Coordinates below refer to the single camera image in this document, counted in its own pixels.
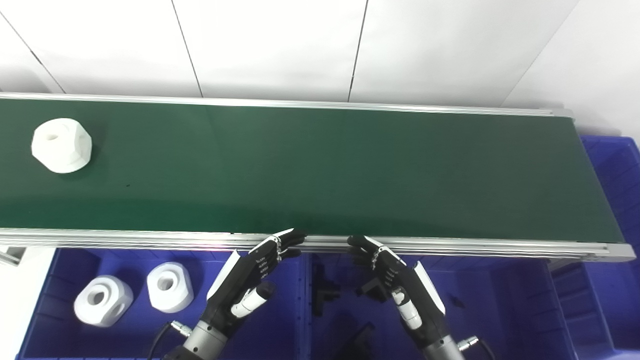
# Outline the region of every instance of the black plastic part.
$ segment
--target black plastic part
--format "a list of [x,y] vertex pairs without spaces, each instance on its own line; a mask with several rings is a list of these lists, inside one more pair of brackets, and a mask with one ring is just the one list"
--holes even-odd
[[314,316],[322,316],[324,303],[340,297],[340,286],[324,278],[324,266],[314,264],[312,268],[311,311]]
[[485,352],[485,354],[487,356],[487,359],[495,360],[495,354],[493,353],[493,351],[489,347],[489,344],[487,344],[486,341],[483,340],[483,339],[480,339],[478,342],[480,343],[480,346],[484,349],[484,352]]
[[371,281],[357,288],[356,295],[367,295],[367,297],[369,297],[370,299],[378,302],[385,302],[389,299],[387,291],[385,290],[384,286],[382,286],[382,282],[380,282],[377,277],[371,279]]
[[333,360],[371,360],[373,356],[369,338],[373,330],[375,326],[370,322],[366,323],[344,344]]

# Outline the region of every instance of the white plastic part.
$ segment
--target white plastic part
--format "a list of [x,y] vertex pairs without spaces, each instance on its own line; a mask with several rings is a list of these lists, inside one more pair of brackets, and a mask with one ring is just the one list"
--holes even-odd
[[38,126],[31,153],[53,172],[64,174],[85,166],[91,159],[91,137],[74,119],[60,118]]
[[80,321],[97,327],[109,327],[133,302],[129,285],[115,276],[98,276],[76,297],[74,311]]
[[415,264],[415,268],[413,268],[413,271],[415,271],[415,273],[418,274],[418,278],[420,279],[420,281],[422,281],[422,285],[424,285],[424,288],[427,289],[427,292],[429,293],[431,300],[433,300],[433,302],[436,304],[440,312],[442,312],[442,314],[444,315],[446,312],[444,303],[442,302],[442,299],[438,294],[438,290],[436,290],[436,287],[433,286],[433,282],[431,282],[431,278],[425,271],[424,266],[422,266],[422,263],[420,261],[418,261]]
[[207,300],[209,300],[209,298],[220,288],[231,270],[233,270],[233,268],[237,264],[238,260],[240,260],[240,253],[238,253],[238,250],[234,250],[231,255],[229,255],[227,262],[224,264],[224,266],[222,266],[222,269],[218,273],[218,276],[216,276],[213,284],[211,284],[209,291],[207,291]]
[[164,263],[147,275],[151,306],[164,313],[177,313],[193,301],[189,272],[181,264]]

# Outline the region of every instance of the robot finger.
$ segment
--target robot finger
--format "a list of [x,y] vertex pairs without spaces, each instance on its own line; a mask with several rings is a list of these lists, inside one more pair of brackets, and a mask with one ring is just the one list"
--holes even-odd
[[274,236],[280,238],[280,248],[282,251],[286,250],[288,247],[300,245],[305,241],[305,237],[307,236],[302,231],[296,229],[289,229],[286,231],[287,233],[284,234],[274,234]]
[[347,252],[351,255],[351,261],[358,266],[371,266],[371,255],[359,247],[350,247]]
[[249,255],[253,255],[260,259],[264,256],[269,256],[271,253],[277,252],[277,249],[278,243],[275,241],[275,238],[269,237],[251,249],[249,251]]
[[405,267],[406,263],[395,252],[391,251],[388,247],[383,247],[382,251],[378,254],[377,258],[378,266],[385,268],[397,268]]
[[236,318],[244,318],[263,305],[275,293],[276,286],[270,281],[261,282],[253,289],[249,289],[242,299],[231,307],[231,313]]
[[382,243],[363,235],[349,236],[349,238],[347,239],[347,243],[349,243],[349,245],[353,247],[361,248],[362,250],[368,252],[371,256],[373,256],[376,251],[378,251],[378,249],[383,246]]
[[280,257],[282,259],[289,259],[289,258],[295,258],[297,256],[300,256],[302,254],[302,251],[300,249],[288,249],[285,252],[280,254]]

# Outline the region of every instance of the white floor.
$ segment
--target white floor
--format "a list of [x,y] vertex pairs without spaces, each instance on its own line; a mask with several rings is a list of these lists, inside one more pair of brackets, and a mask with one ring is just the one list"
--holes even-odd
[[3,340],[0,360],[13,360],[20,350],[54,251],[54,248],[29,248],[19,266],[0,265]]

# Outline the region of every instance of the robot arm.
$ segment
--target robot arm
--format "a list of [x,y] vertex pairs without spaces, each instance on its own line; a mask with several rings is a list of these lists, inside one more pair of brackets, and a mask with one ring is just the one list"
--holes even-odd
[[285,258],[300,255],[289,249],[301,244],[303,233],[288,229],[266,238],[245,256],[233,251],[207,292],[207,306],[200,321],[182,346],[164,360],[215,360],[227,340],[243,324],[247,315],[264,304],[275,285],[262,279]]
[[354,263],[371,267],[393,298],[402,325],[430,360],[464,360],[445,322],[445,308],[429,275],[417,262],[409,267],[384,244],[368,236],[351,236]]

